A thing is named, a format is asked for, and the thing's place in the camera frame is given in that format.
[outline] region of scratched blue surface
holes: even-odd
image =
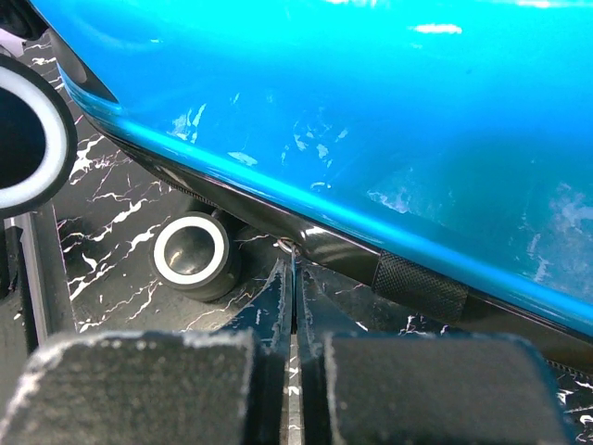
[[[593,335],[593,1],[33,0],[112,131]]]

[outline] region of black clamp jaw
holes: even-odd
[[[279,259],[215,333],[50,338],[0,443],[280,443],[291,342],[308,445],[572,442],[549,370],[521,339],[369,332],[313,267]]]

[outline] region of black marble surface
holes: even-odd
[[[46,38],[30,44],[22,61],[66,97]],[[163,223],[194,203],[127,159],[68,101],[79,132],[79,156],[54,204],[76,329],[212,330],[226,323],[257,295],[275,259],[284,254],[273,239],[246,228],[237,240],[243,276],[227,297],[200,303],[163,286],[149,266],[150,243]],[[366,329],[405,336],[448,331],[445,325],[377,298],[368,287],[321,267],[313,269],[326,294]],[[292,396],[287,437],[289,443],[300,443],[298,363],[295,353],[292,357],[287,366],[286,392]],[[593,443],[593,386],[553,372],[577,442]]]

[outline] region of white ring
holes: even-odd
[[[212,260],[210,260],[210,263],[203,271],[192,275],[176,273],[169,267],[165,260],[165,247],[167,246],[167,242],[175,232],[182,230],[185,227],[204,229],[212,237],[212,241],[214,241],[214,255],[212,256]],[[195,285],[196,283],[209,278],[221,265],[224,257],[224,239],[222,238],[221,230],[214,224],[214,222],[199,216],[185,216],[169,224],[160,233],[157,242],[155,243],[153,255],[157,270],[169,281],[176,285]]]
[[[39,119],[45,134],[44,157],[37,170],[21,183],[0,188],[0,209],[8,209],[35,199],[52,185],[64,167],[68,155],[68,138],[56,107],[32,82],[16,72],[0,67],[0,88],[9,91],[29,106]]]

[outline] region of black roller with white rim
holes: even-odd
[[[155,236],[151,262],[161,282],[190,299],[212,301],[233,289],[240,257],[227,230],[216,218],[187,212]]]
[[[0,55],[0,219],[34,210],[57,193],[76,160],[77,140],[56,90]]]

